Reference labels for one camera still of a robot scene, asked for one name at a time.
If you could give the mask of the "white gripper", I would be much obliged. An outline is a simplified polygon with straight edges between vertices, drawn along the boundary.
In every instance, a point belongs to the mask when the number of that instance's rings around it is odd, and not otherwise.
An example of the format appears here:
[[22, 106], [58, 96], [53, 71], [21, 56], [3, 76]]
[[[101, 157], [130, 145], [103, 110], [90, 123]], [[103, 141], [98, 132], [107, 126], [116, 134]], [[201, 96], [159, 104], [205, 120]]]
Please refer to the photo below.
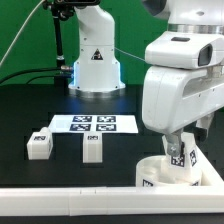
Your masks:
[[172, 157], [181, 154], [181, 128], [198, 120], [196, 128], [207, 138], [213, 112], [223, 106], [223, 68], [185, 70], [152, 66], [147, 71], [143, 123], [148, 129], [165, 134], [165, 152]]

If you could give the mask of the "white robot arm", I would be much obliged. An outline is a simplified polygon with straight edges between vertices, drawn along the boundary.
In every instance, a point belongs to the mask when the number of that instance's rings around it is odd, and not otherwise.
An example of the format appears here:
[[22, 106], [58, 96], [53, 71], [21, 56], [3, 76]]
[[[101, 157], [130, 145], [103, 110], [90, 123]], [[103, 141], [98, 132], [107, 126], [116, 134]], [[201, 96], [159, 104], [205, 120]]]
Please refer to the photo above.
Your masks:
[[[224, 0], [141, 0], [167, 30], [145, 50], [150, 65], [144, 85], [142, 119], [165, 135], [168, 153], [178, 155], [182, 129], [195, 122], [207, 129], [224, 106]], [[114, 21], [98, 6], [76, 11], [80, 55], [70, 91], [84, 96], [125, 87], [114, 56]]]

